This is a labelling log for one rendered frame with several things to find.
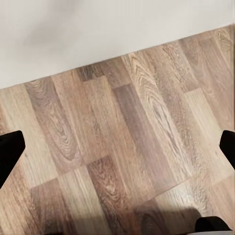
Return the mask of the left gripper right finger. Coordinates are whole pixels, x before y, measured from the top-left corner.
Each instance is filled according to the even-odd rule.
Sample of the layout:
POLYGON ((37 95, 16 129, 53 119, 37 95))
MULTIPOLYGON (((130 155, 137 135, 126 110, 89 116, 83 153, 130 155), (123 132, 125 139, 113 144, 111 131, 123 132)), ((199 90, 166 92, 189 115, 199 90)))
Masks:
POLYGON ((221 135, 219 148, 235 170, 235 132, 224 130, 221 135))

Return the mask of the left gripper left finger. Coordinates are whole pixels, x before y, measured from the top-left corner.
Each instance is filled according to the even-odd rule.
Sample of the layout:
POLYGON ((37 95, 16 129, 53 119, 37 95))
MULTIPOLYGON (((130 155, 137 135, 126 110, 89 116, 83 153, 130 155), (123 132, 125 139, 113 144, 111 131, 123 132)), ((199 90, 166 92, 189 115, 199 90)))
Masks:
POLYGON ((21 130, 0 136, 0 189, 25 150, 21 130))

